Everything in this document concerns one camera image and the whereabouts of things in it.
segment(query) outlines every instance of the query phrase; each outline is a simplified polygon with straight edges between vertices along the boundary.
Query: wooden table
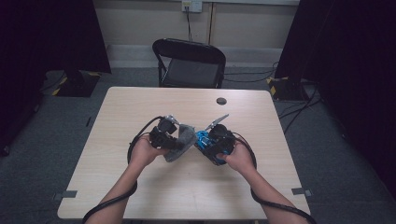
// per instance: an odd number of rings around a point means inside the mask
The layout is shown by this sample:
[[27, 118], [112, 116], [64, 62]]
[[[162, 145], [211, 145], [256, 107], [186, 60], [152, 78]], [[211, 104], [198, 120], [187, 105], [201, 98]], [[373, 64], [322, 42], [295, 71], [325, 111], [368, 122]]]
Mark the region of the wooden table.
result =
[[[226, 105], [217, 104], [223, 97]], [[127, 166], [127, 149], [151, 119], [173, 115], [201, 131], [214, 119], [242, 134], [256, 154], [259, 172], [298, 208], [309, 213], [272, 98], [267, 91], [113, 87], [82, 151], [63, 198], [60, 218], [83, 218], [116, 183]], [[147, 128], [149, 132], [155, 121]], [[174, 162], [158, 157], [138, 178], [124, 218], [133, 219], [266, 219], [250, 196], [245, 179], [228, 165], [216, 166], [191, 147]]]

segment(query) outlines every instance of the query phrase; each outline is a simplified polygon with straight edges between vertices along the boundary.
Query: baseboard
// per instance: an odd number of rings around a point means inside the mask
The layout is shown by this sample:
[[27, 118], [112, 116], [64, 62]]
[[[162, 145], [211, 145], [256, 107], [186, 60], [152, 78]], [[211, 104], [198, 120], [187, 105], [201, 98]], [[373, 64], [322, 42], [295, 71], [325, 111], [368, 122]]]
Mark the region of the baseboard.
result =
[[[227, 67], [272, 67], [279, 61], [282, 49], [222, 48]], [[157, 67], [157, 59], [151, 46], [108, 45], [110, 67]]]

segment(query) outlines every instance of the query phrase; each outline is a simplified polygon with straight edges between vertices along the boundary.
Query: forearm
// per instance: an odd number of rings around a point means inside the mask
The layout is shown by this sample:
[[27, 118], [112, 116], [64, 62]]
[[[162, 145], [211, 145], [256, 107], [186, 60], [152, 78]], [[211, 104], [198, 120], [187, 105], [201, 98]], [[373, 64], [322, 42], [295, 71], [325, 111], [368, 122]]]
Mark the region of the forearm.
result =
[[[100, 203], [117, 198], [121, 194], [130, 190], [134, 186], [136, 179], [140, 176], [140, 173], [143, 171], [143, 168], [144, 167], [139, 164], [129, 164], [117, 183]], [[129, 198], [111, 204], [109, 207], [94, 213], [86, 223], [121, 223], [128, 199]]]
[[[255, 194], [262, 200], [271, 203], [280, 203], [294, 207], [294, 205], [272, 187], [256, 170], [251, 170], [241, 175], [249, 183]], [[267, 215], [271, 224], [276, 223], [307, 223], [303, 217], [295, 215], [291, 212], [280, 210], [278, 208], [262, 205], [262, 210]]]

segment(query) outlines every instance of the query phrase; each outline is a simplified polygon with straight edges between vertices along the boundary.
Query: hand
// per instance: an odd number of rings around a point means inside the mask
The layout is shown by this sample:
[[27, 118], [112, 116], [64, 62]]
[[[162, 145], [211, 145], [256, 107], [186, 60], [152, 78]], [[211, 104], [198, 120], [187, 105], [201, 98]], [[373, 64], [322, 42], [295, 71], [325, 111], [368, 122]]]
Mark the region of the hand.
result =
[[157, 156], [164, 155], [168, 149], [158, 149], [151, 146], [148, 135], [143, 135], [137, 140], [132, 150], [130, 164], [139, 165], [142, 168], [154, 161]]
[[251, 170], [255, 170], [253, 160], [251, 159], [248, 149], [238, 140], [235, 140], [235, 146], [230, 155], [220, 153], [217, 157], [225, 160], [231, 168], [242, 175], [250, 172]]

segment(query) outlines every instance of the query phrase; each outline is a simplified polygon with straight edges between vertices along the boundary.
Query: electrical outlet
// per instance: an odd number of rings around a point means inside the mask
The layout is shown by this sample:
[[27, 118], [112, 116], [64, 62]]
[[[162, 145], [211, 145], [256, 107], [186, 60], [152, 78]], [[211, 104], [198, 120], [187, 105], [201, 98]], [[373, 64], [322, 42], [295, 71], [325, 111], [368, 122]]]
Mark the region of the electrical outlet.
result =
[[202, 0], [181, 1], [181, 11], [202, 12]]
[[181, 1], [181, 11], [189, 11], [192, 12], [192, 1]]

